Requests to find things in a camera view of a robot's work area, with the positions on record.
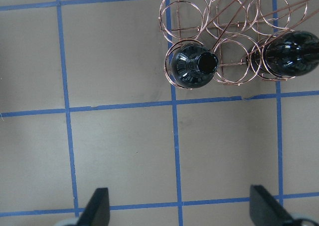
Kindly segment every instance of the wine bottle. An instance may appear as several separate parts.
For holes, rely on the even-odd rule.
[[[267,69],[279,77],[300,76],[313,71],[319,64],[319,39],[307,31],[293,31],[265,46],[263,58]],[[256,70],[260,55],[251,56]]]
[[[189,43],[176,50],[170,67],[179,85],[199,88],[213,78],[218,58],[202,44]]]

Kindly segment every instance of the beige floor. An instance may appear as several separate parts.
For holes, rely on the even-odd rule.
[[[175,90],[161,1],[0,0],[0,225],[74,217],[97,187],[111,226],[253,225],[251,184],[319,218],[319,70]]]

